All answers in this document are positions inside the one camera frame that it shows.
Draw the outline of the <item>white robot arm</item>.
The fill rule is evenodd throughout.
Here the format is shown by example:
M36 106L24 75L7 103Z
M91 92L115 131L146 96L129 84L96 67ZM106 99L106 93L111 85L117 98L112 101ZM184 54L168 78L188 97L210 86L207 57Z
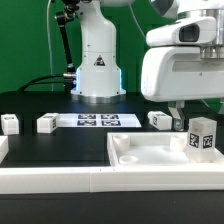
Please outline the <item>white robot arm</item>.
M116 64L116 28L103 7L135 0L62 0L65 19L77 17L82 32L82 63L72 71L72 95L84 102L107 103L125 95ZM141 71L145 99L166 102L177 130L184 128L186 100L224 98L224 0L149 0L174 22L146 34L150 49Z

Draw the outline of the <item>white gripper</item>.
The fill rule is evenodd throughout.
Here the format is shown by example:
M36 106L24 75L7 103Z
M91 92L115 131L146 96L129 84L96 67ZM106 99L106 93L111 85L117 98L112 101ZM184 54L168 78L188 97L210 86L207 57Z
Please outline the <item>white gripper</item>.
M168 102L174 129L184 130L184 101L224 97L224 59L201 59L199 47L151 48L144 56L141 92Z

